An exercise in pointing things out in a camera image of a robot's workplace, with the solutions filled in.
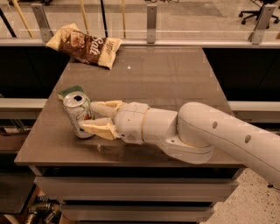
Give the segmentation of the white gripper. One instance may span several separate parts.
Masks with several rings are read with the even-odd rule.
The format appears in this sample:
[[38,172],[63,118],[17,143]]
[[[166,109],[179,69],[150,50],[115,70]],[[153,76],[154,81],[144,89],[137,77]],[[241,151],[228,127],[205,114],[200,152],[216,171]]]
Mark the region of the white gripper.
[[127,144],[142,144],[142,127],[148,104],[132,102],[125,104],[120,100],[92,101],[91,109],[105,117],[95,120],[80,121],[79,125],[90,134],[116,140],[119,136]]

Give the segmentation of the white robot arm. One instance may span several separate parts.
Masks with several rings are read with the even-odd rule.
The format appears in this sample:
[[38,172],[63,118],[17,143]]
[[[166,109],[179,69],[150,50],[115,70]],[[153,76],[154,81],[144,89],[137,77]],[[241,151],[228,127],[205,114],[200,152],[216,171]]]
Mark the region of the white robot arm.
[[218,148],[275,187],[280,185],[280,136],[216,108],[188,102],[178,111],[147,104],[96,101],[101,117],[80,121],[88,133],[127,144],[152,144],[172,158],[204,164]]

